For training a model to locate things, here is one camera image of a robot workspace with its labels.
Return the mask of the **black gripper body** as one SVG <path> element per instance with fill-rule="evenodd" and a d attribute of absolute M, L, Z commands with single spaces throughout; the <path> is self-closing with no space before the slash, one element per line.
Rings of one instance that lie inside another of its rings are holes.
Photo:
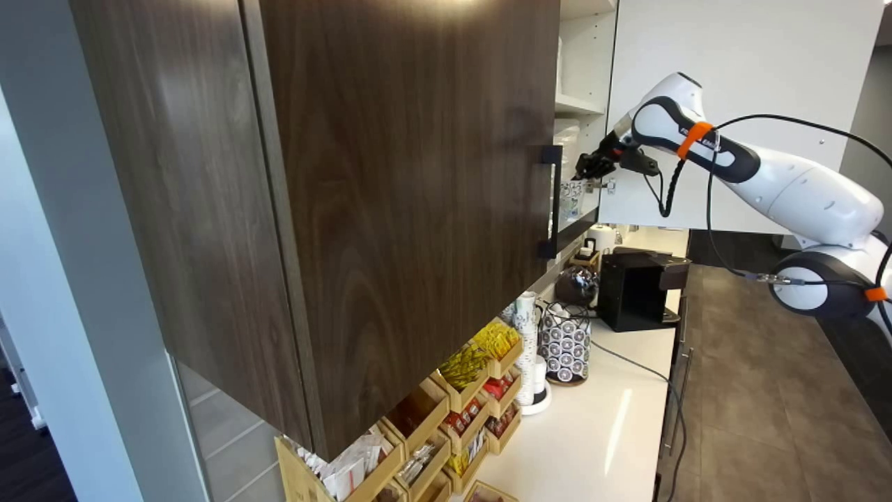
<path fill-rule="evenodd" d="M 657 177 L 661 168 L 637 144 L 621 142 L 615 135 L 607 135 L 590 154 L 583 154 L 573 164 L 577 178 L 604 178 L 615 168 Z"/>

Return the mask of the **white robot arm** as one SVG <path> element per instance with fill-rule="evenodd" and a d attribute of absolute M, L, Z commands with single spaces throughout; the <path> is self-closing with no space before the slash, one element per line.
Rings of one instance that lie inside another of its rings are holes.
<path fill-rule="evenodd" d="M 778 305 L 799 315 L 888 326 L 888 242 L 877 235 L 883 202 L 867 188 L 814 160 L 734 139 L 728 122 L 706 118 L 703 84 L 685 73 L 657 80 L 577 160 L 573 177 L 603 178 L 615 168 L 655 177 L 657 161 L 646 149 L 700 164 L 803 242 L 756 277 Z"/>

